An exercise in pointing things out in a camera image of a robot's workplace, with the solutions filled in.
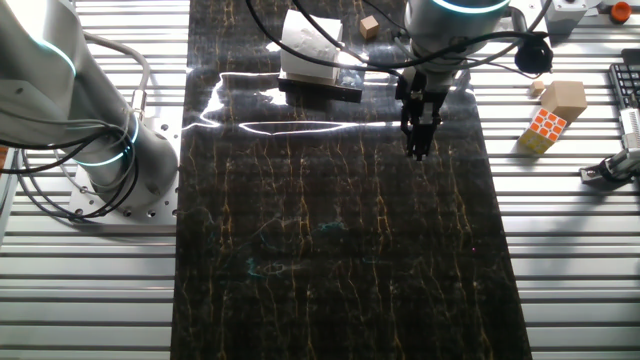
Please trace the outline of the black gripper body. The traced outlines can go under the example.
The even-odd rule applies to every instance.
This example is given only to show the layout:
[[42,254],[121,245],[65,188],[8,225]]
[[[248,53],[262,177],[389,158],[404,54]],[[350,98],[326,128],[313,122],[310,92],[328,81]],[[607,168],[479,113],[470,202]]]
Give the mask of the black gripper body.
[[402,102],[401,124],[436,124],[449,92],[448,72],[423,72],[415,67],[402,71],[395,99]]

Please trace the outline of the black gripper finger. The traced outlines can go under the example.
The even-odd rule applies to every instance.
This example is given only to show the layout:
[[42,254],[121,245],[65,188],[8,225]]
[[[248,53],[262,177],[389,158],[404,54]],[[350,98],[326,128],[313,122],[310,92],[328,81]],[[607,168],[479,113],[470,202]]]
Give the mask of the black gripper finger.
[[419,125],[419,160],[422,160],[423,157],[429,154],[434,134],[439,125],[439,115],[433,115],[430,123],[421,123]]
[[409,157],[421,159],[417,140],[419,139],[420,120],[410,114],[402,115],[402,132],[406,136],[406,151]]

